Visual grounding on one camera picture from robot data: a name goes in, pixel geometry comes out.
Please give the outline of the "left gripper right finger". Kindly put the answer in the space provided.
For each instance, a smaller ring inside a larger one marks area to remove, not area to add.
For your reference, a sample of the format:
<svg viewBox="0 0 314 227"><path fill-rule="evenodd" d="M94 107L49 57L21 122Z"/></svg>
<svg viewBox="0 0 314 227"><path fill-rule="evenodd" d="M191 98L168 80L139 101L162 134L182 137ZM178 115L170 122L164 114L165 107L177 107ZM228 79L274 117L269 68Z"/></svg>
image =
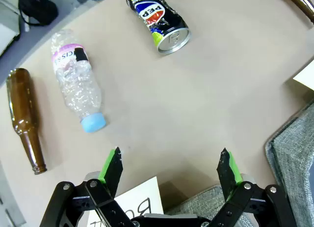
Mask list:
<svg viewBox="0 0 314 227"><path fill-rule="evenodd" d="M264 189L243 180L233 155L227 149L220 154L217 173L225 204L205 227L233 227L244 213L254 215L260 227L293 227L294 215L287 195L279 185Z"/></svg>

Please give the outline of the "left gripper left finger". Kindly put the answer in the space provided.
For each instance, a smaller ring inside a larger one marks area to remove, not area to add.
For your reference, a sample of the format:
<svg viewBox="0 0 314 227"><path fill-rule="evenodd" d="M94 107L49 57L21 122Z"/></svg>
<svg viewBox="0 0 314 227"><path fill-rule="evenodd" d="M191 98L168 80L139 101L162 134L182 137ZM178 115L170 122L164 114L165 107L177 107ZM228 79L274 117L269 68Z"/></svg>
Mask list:
<svg viewBox="0 0 314 227"><path fill-rule="evenodd" d="M76 227L85 211L95 211L107 227L133 227L134 223L114 200L122 171L121 151L117 147L110 151L98 177L78 186L59 182L40 226Z"/></svg>

